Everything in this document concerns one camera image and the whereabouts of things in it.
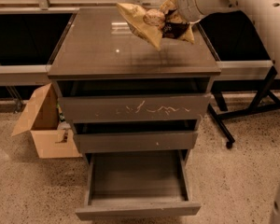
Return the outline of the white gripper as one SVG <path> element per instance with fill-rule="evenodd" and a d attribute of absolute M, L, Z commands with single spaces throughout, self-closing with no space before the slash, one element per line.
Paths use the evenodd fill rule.
<path fill-rule="evenodd" d="M 166 0 L 160 6 L 160 11 L 164 14 L 168 14 L 171 10 L 176 10 L 181 15 L 181 17 L 187 21 L 182 22 L 183 25 L 187 27 L 186 31 L 180 39 L 183 41 L 194 43 L 194 34 L 192 32 L 191 22 L 199 22 L 204 14 L 198 9 L 195 0 Z"/>

